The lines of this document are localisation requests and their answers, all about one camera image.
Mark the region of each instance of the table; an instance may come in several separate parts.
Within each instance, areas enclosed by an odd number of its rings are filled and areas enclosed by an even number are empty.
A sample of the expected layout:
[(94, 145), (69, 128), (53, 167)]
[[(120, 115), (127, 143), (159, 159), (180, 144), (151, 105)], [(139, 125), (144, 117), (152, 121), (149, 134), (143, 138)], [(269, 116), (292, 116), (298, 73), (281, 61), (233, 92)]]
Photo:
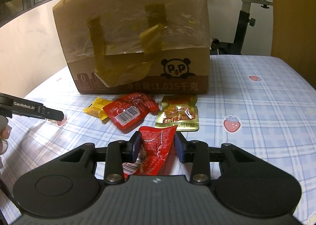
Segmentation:
[[(188, 140), (205, 141), (219, 147), (230, 142), (292, 174), (301, 184), (302, 197), (294, 216), (304, 224), (316, 222), (316, 91), (281, 59), (266, 56), (210, 56), (210, 90), (198, 96), (200, 129), (184, 132)], [(57, 126), (50, 121), (14, 116), (9, 149), (2, 156), (1, 178), (12, 190), (25, 172), (86, 142), (105, 147), (111, 141), (128, 140), (111, 121), (82, 112), (97, 95), (78, 93), (68, 68), (43, 82), (27, 99), (62, 110), (67, 121)], [(102, 95), (115, 99), (118, 95)], [(155, 95), (160, 102), (162, 95)], [(241, 126), (234, 132), (224, 121), (236, 117)], [(142, 125), (154, 126), (148, 115)], [(162, 174), (188, 174), (174, 152)], [(104, 164), (98, 163), (96, 177), (102, 178)], [(220, 172), (211, 163), (215, 179)], [(8, 223), (20, 214), (1, 195), (1, 209)]]

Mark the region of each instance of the metal screw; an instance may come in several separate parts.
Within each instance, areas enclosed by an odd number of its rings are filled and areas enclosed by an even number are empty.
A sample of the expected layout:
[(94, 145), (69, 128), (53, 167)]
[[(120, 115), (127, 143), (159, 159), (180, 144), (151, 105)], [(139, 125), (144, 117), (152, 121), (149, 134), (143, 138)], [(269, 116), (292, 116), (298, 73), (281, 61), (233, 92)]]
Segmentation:
[(122, 179), (122, 176), (119, 174), (109, 174), (106, 179), (111, 182), (118, 182)]
[(193, 176), (193, 179), (196, 181), (196, 182), (204, 182), (204, 181), (207, 181), (209, 178), (208, 176), (206, 176), (205, 174), (195, 174)]

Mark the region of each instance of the cardboard box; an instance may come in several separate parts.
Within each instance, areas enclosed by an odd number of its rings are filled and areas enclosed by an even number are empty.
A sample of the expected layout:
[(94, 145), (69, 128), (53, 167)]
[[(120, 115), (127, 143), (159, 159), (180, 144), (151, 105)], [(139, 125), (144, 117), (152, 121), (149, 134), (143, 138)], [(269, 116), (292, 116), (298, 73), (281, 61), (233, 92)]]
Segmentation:
[(61, 0), (59, 40), (80, 93), (204, 93), (207, 0)]

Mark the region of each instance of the gold snack package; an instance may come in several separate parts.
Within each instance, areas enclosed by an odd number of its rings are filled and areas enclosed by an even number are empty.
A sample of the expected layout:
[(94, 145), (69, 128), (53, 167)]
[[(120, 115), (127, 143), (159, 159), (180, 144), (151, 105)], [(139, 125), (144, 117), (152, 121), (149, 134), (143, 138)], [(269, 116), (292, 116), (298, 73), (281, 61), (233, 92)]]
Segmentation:
[(155, 128), (177, 125), (177, 131), (197, 131), (198, 108), (196, 95), (167, 95), (162, 99), (162, 110), (158, 113)]
[(89, 105), (89, 107), (86, 107), (85, 109), (83, 109), (83, 112), (86, 114), (89, 114), (91, 116), (100, 118), (102, 121), (104, 119), (106, 119), (108, 116), (105, 113), (105, 111), (103, 111), (103, 107), (108, 105), (109, 103), (112, 103), (113, 101), (111, 100), (107, 100), (107, 99), (102, 99), (101, 97), (97, 97), (91, 105)]

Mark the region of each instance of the blue gripper pad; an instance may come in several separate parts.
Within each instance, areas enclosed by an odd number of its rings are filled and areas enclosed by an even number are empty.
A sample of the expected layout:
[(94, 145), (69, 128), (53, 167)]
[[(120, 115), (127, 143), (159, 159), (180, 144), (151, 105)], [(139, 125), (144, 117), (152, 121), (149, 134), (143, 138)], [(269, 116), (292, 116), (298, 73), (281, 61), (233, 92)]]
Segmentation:
[(136, 131), (129, 140), (129, 143), (132, 143), (132, 163), (135, 163), (140, 148), (142, 147), (142, 133), (140, 131)]
[(177, 156), (179, 158), (179, 161), (181, 163), (184, 163), (184, 150), (185, 150), (185, 146), (186, 146), (186, 139), (184, 138), (184, 136), (182, 135), (181, 132), (177, 131), (174, 134), (174, 148), (176, 150)]

